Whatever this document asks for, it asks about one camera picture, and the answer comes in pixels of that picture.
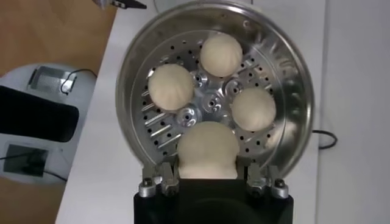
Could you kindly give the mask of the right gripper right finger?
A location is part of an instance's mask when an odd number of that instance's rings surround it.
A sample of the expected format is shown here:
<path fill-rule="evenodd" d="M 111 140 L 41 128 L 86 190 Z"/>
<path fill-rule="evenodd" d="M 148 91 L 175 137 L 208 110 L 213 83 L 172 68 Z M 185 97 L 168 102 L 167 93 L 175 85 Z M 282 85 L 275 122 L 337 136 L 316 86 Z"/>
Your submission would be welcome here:
<path fill-rule="evenodd" d="M 289 187 L 274 165 L 260 168 L 257 163 L 251 163 L 247 168 L 247 189 L 252 195 L 262 196 L 269 191 L 274 198 L 288 198 Z"/>

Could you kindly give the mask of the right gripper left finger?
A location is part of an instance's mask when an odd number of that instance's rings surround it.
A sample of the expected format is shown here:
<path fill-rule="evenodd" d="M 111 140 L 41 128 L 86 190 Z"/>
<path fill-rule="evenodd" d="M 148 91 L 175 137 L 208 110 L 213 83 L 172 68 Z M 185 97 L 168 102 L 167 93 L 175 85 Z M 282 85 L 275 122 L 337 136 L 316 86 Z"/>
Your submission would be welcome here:
<path fill-rule="evenodd" d="M 151 198 L 160 192 L 172 197 L 179 191 L 179 171 L 176 163 L 163 162 L 155 166 L 144 166 L 142 180 L 138 186 L 138 195 L 141 198 Z"/>

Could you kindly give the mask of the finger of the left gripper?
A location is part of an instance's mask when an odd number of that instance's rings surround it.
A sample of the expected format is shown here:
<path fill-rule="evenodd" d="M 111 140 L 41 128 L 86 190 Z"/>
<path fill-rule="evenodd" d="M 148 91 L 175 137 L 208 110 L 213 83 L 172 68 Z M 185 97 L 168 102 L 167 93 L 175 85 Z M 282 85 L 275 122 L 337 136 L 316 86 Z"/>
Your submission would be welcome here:
<path fill-rule="evenodd" d="M 147 9 L 145 4 L 136 0 L 93 0 L 93 2 L 101 9 L 110 5 L 121 9 Z"/>

